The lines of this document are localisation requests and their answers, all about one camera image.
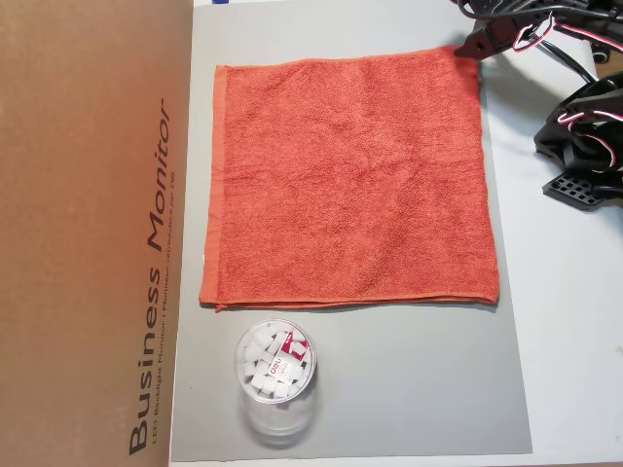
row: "white table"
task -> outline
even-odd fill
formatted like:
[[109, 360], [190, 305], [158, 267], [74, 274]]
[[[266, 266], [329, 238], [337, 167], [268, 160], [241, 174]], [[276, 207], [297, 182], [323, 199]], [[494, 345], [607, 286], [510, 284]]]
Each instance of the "white table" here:
[[[206, 3], [210, 2], [196, 0], [196, 6]], [[594, 70], [586, 44], [557, 33], [548, 40]], [[623, 305], [618, 289], [623, 277], [623, 209], [604, 207], [586, 214], [545, 197], [540, 187], [560, 170], [533, 154], [532, 137], [547, 114], [533, 104], [562, 100], [583, 82], [537, 50], [506, 53], [502, 60], [488, 59], [485, 66], [517, 68], [513, 82], [485, 83], [484, 107], [533, 454], [310, 459], [298, 460], [297, 465], [528, 465], [623, 459]], [[532, 101], [523, 98], [524, 90], [532, 92]], [[289, 463], [231, 462], [258, 467]]]

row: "towel hem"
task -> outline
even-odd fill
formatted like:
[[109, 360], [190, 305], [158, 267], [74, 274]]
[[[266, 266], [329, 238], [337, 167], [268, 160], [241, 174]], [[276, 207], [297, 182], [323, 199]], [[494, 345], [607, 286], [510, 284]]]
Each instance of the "towel hem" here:
[[278, 67], [283, 67], [283, 66], [296, 65], [299, 63], [332, 63], [332, 62], [333, 63], [339, 63], [339, 62], [352, 63], [352, 62], [358, 62], [358, 61], [363, 61], [363, 60], [370, 61], [370, 60], [395, 59], [395, 58], [399, 58], [403, 56], [427, 54], [433, 51], [441, 51], [441, 50], [447, 50], [453, 53], [456, 48], [457, 46], [448, 45], [448, 46], [435, 47], [431, 49], [422, 49], [419, 51], [408, 51], [408, 52], [389, 53], [389, 54], [372, 54], [372, 55], [351, 56], [351, 57], [343, 57], [343, 58], [301, 58], [298, 60], [291, 60], [291, 61], [286, 61], [283, 63], [274, 63], [274, 64], [269, 64], [269, 65], [219, 65], [219, 67], [222, 67], [227, 70], [254, 70], [254, 69], [262, 69], [262, 68], [264, 69], [278, 68]]
[[218, 297], [219, 261], [221, 228], [223, 225], [223, 202], [225, 199], [225, 91], [227, 87], [227, 69], [217, 66], [214, 72], [214, 96], [212, 103], [212, 178], [210, 186], [210, 202], [207, 213], [207, 234], [205, 236], [205, 252], [209, 256], [203, 258], [203, 283], [200, 298], [205, 296]]
[[373, 305], [373, 304], [400, 304], [419, 302], [477, 302], [486, 305], [495, 305], [498, 294], [474, 295], [464, 292], [426, 293], [397, 297], [338, 297], [334, 299], [299, 298], [296, 300], [284, 298], [268, 299], [202, 299], [204, 304], [216, 305], [216, 311], [228, 306], [257, 307], [257, 308], [318, 308], [339, 305]]

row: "wire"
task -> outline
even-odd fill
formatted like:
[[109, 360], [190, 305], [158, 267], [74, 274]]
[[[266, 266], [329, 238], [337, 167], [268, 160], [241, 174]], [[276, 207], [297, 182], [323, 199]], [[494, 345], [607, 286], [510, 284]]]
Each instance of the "wire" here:
[[590, 32], [585, 29], [581, 29], [579, 27], [569, 26], [568, 24], [564, 24], [561, 22], [557, 24], [568, 31], [575, 32], [577, 34], [581, 34], [583, 36], [589, 37], [595, 41], [611, 46], [612, 48], [618, 50], [619, 52], [623, 52], [623, 45], [619, 44], [618, 42], [614, 42], [604, 36], [600, 36], [599, 34], [595, 34], [594, 32]]
[[515, 41], [513, 42], [513, 51], [515, 52], [523, 52], [526, 51], [527, 49], [534, 47], [538, 44], [540, 44], [543, 39], [545, 39], [545, 36], [547, 34], [549, 34], [552, 31], [552, 28], [554, 27], [554, 24], [556, 24], [556, 22], [554, 21], [554, 17], [552, 16], [552, 14], [549, 15], [549, 25], [547, 26], [547, 29], [545, 29], [545, 31], [540, 35], [540, 36], [536, 36], [536, 33], [534, 31], [534, 33], [531, 35], [531, 37], [536, 37], [536, 39], [534, 39], [533, 41], [527, 41], [528, 43], [524, 46], [519, 47], [519, 41], [522, 40], [522, 38], [524, 37], [524, 34], [526, 33], [527, 30], [531, 29], [532, 27], [534, 27], [534, 24], [529, 24], [526, 27], [523, 27], [519, 33], [517, 34], [517, 37], [515, 37]]
[[547, 52], [549, 52], [550, 54], [558, 58], [560, 61], [562, 61], [571, 70], [573, 70], [575, 73], [580, 75], [586, 83], [589, 83], [589, 84], [597, 83], [597, 80], [595, 79], [595, 77], [593, 77], [593, 75], [591, 75], [586, 70], [586, 68], [584, 68], [577, 61], [575, 61], [575, 59], [573, 59], [571, 55], [560, 50], [554, 44], [547, 42], [547, 41], [541, 41], [540, 47], [544, 48]]
[[[609, 112], [604, 112], [603, 110], [593, 110], [590, 111], [593, 114], [597, 114], [597, 115], [603, 115], [605, 117], [617, 120], [619, 122], [623, 122], [623, 115], [618, 115], [618, 114], [611, 114]], [[565, 125], [568, 124], [568, 131], [572, 132], [573, 129], [573, 124], [575, 123], [576, 120], [581, 119], [582, 117], [584, 117], [586, 114], [584, 112], [578, 112], [577, 114], [573, 114], [573, 115], [567, 115], [567, 112], [565, 112], [563, 115], [561, 115], [556, 121], [561, 124], [561, 125]], [[600, 142], [602, 144], [602, 146], [604, 146], [607, 151], [610, 153], [610, 165], [609, 167], [614, 167], [614, 165], [616, 164], [616, 155], [614, 153], [614, 150], [612, 149], [612, 147], [610, 145], [608, 145], [605, 141], [603, 141], [601, 138], [595, 136], [594, 134], [587, 134], [587, 133], [577, 133], [578, 136], [581, 137], [585, 137], [585, 138], [592, 138], [598, 142]], [[598, 170], [593, 170], [594, 172], [597, 173], [602, 173]]]
[[599, 141], [600, 143], [602, 143], [602, 146], [604, 146], [607, 151], [610, 153], [610, 165], [608, 167], [613, 167], [614, 164], [616, 163], [616, 156], [614, 155], [614, 150], [610, 147], [610, 145], [608, 145], [605, 141], [603, 141], [601, 138], [598, 138], [597, 136], [593, 135], [593, 134], [584, 134], [584, 133], [577, 133], [578, 136], [582, 136], [584, 138], [593, 138], [596, 141]]
[[[619, 122], [623, 122], [623, 115], [619, 115], [619, 114], [612, 114], [610, 112], [604, 112], [603, 110], [589, 110], [587, 111], [589, 114], [596, 114], [596, 115], [603, 115], [604, 117], [608, 117], [610, 119], [614, 119], [617, 120]], [[565, 112], [563, 115], [561, 115], [556, 121], [559, 124], [568, 124], [569, 122], [573, 122], [577, 119], [581, 119], [582, 117], [584, 117], [586, 115], [586, 113], [584, 112], [578, 112], [577, 114], [573, 114], [573, 115], [567, 115], [567, 112]]]
[[610, 114], [609, 112], [604, 112], [603, 110], [594, 110], [593, 113], [597, 115], [603, 115], [605, 117], [610, 117], [611, 119], [618, 120], [619, 122], [623, 122], [623, 115]]
[[468, 18], [472, 19], [496, 19], [496, 18], [510, 18], [510, 17], [523, 17], [523, 16], [533, 16], [539, 13], [576, 13], [578, 15], [582, 15], [585, 18], [597, 18], [597, 19], [606, 19], [608, 21], [613, 22], [623, 22], [623, 17], [614, 17], [611, 18], [608, 13], [599, 13], [599, 12], [591, 12], [588, 10], [582, 10], [581, 8], [575, 7], [567, 7], [564, 5], [550, 5], [549, 7], [536, 7], [536, 8], [525, 8], [524, 10], [516, 10], [512, 12], [502, 12], [502, 13], [494, 13], [494, 14], [481, 14], [481, 13], [473, 13], [469, 12], [465, 9], [465, 5], [469, 0], [457, 0], [458, 9], [461, 13], [463, 13]]
[[561, 125], [564, 124], [568, 124], [570, 122], [573, 122], [577, 119], [581, 119], [582, 117], [584, 117], [584, 112], [578, 112], [577, 114], [571, 115], [571, 116], [567, 116], [567, 112], [565, 112], [563, 115], [561, 115], [556, 122], [558, 122]]
[[534, 27], [534, 24], [531, 23], [528, 26], [523, 27], [519, 31], [517, 36], [515, 37], [515, 41], [513, 42], [513, 46], [512, 46], [513, 50], [515, 52], [523, 52], [523, 51], [526, 51], [527, 49], [530, 49], [531, 47], [534, 47], [540, 44], [541, 47], [543, 47], [547, 52], [554, 55], [556, 58], [562, 61], [568, 68], [570, 68], [575, 73], [580, 75], [586, 83], [589, 83], [589, 84], [596, 83], [597, 80], [593, 77], [593, 75], [591, 75], [582, 65], [580, 65], [577, 61], [575, 61], [570, 55], [560, 50], [554, 44], [551, 44], [544, 40], [545, 36], [547, 36], [547, 34], [549, 34], [552, 31], [553, 27], [556, 24], [557, 24], [556, 19], [550, 13], [549, 25], [547, 26], [547, 29], [545, 29], [545, 31], [540, 36], [537, 36], [536, 31], [534, 31], [534, 33], [531, 34], [531, 38], [533, 40], [528, 41], [526, 45], [520, 47], [519, 42], [524, 37], [524, 34], [526, 33], [526, 31]]

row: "clear plastic container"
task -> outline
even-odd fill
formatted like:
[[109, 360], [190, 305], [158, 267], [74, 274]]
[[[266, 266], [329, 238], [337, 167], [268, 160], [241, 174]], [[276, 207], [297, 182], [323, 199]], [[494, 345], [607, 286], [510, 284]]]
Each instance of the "clear plastic container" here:
[[[297, 335], [297, 338], [300, 339], [303, 337], [304, 342], [307, 344], [307, 351], [305, 352], [307, 357], [304, 356], [304, 358], [307, 358], [305, 368], [309, 367], [309, 369], [306, 372], [304, 371], [306, 377], [304, 380], [296, 380], [298, 384], [294, 383], [292, 386], [296, 386], [297, 389], [291, 390], [286, 397], [276, 398], [274, 394], [267, 394], [259, 388], [253, 387], [250, 382], [254, 377], [246, 376], [244, 373], [244, 364], [248, 361], [247, 357], [249, 356], [245, 356], [246, 349], [256, 342], [254, 336], [258, 331], [262, 332], [264, 328], [270, 328], [271, 326], [275, 326], [275, 328], [279, 328], [280, 330], [291, 327], [291, 341], [296, 331], [300, 333], [300, 335]], [[272, 336], [273, 342], [277, 340], [277, 337], [278, 332], [277, 335], [274, 337]], [[260, 346], [263, 346], [264, 343], [268, 343], [268, 340], [263, 341]], [[277, 341], [276, 345], [280, 350], [284, 348], [281, 341]], [[236, 377], [242, 389], [239, 399], [239, 408], [243, 419], [246, 421], [248, 428], [251, 429], [250, 432], [254, 438], [256, 438], [256, 441], [263, 445], [285, 448], [296, 445], [303, 436], [305, 436], [305, 433], [308, 432], [308, 429], [312, 425], [315, 415], [317, 386], [316, 365], [316, 348], [310, 335], [291, 321], [284, 319], [262, 321], [253, 326], [242, 336], [238, 342], [234, 359]]]
[[[248, 377], [244, 374], [244, 364], [246, 363], [246, 360], [247, 360], [245, 358], [245, 350], [250, 345], [254, 345], [255, 343], [258, 343], [254, 339], [254, 336], [256, 336], [258, 332], [261, 332], [263, 329], [270, 329], [270, 328], [277, 329], [278, 331], [276, 332], [276, 335], [274, 336], [274, 341], [276, 341], [276, 339], [278, 339], [279, 332], [289, 332], [287, 331], [288, 327], [292, 329], [292, 332], [290, 332], [290, 334], [294, 334], [295, 331], [298, 331], [305, 338], [305, 340], [302, 341], [302, 345], [307, 344], [307, 351], [305, 353], [309, 355], [309, 361], [306, 361], [305, 360], [306, 357], [304, 357], [302, 363], [305, 364], [305, 369], [307, 368], [308, 365], [310, 366], [310, 369], [309, 370], [304, 369], [304, 375], [306, 376], [305, 380], [302, 380], [299, 384], [296, 384], [296, 383], [293, 384], [299, 388], [296, 392], [284, 398], [270, 397], [269, 394], [262, 392], [259, 388], [253, 387], [250, 384], [252, 377]], [[291, 401], [292, 399], [295, 399], [299, 394], [305, 391], [308, 384], [313, 378], [313, 375], [315, 372], [315, 366], [316, 366], [316, 358], [317, 357], [316, 357], [315, 345], [313, 344], [312, 338], [310, 338], [309, 334], [306, 333], [300, 326], [294, 324], [291, 321], [287, 321], [285, 319], [271, 319], [271, 320], [257, 323], [255, 326], [249, 329], [242, 336], [242, 338], [240, 338], [240, 341], [238, 342], [238, 347], [236, 348], [234, 369], [235, 369], [238, 381], [240, 383], [240, 386], [251, 399], [257, 402], [260, 402], [262, 404], [282, 404], [282, 403]]]

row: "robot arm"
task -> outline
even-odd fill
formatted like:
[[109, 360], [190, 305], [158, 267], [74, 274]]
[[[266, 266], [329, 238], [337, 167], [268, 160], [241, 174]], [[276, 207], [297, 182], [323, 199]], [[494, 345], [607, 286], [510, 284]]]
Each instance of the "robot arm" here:
[[[453, 1], [476, 19], [472, 33], [455, 51], [459, 56], [480, 60], [539, 43], [565, 55], [543, 41], [552, 29], [623, 52], [623, 0]], [[537, 36], [545, 21], [545, 32]], [[570, 57], [566, 61], [574, 63]], [[623, 72], [596, 81], [582, 71], [587, 84], [552, 111], [534, 143], [565, 171], [543, 193], [592, 210], [604, 199], [623, 199]]]

